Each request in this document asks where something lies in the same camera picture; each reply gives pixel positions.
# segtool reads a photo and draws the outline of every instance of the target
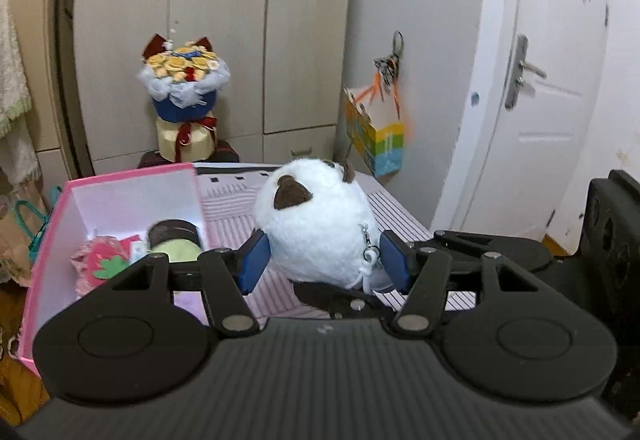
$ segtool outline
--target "door handle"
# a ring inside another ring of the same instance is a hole
[[[516,107],[518,101],[518,94],[520,88],[524,85],[524,79],[522,74],[525,70],[535,73],[540,78],[546,78],[546,71],[542,70],[530,62],[526,61],[527,49],[529,48],[529,39],[526,35],[519,35],[516,40],[516,50],[513,59],[513,68],[511,68],[511,78],[509,81],[509,89],[507,91],[507,97],[504,100],[504,106],[508,110]]]
[[[518,61],[518,65],[523,70],[532,71],[533,73],[535,73],[540,78],[546,78],[546,71],[545,70],[535,66],[534,64],[531,64],[530,62],[527,62],[526,60]]]
[[[291,151],[292,158],[298,158],[300,156],[309,156],[314,151],[313,147],[307,147],[300,151]]]

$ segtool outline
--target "white towel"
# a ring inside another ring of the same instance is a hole
[[[0,0],[0,168],[15,187],[40,176],[24,114],[31,96],[9,0]]]

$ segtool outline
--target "key ring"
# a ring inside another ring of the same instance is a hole
[[[362,253],[362,258],[364,259],[364,261],[366,261],[367,263],[371,263],[372,257],[369,252],[374,250],[375,250],[376,258],[380,257],[380,247],[377,245],[369,245],[367,246],[367,248],[364,249],[364,252]]]
[[[402,52],[404,52],[404,37],[399,31],[394,32],[394,38],[391,41],[392,55],[395,55],[398,60],[402,58]]]

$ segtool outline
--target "wardrobe handle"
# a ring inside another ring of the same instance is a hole
[[[300,151],[291,151],[292,158],[299,158],[300,156],[309,156],[314,151],[313,147],[307,147]]]

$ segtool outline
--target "strawberry fabric item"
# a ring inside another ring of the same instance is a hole
[[[140,236],[118,240],[110,235],[99,235],[84,243],[71,257],[71,264],[78,273],[76,293],[81,297],[87,295],[129,266],[133,241],[140,241]]]

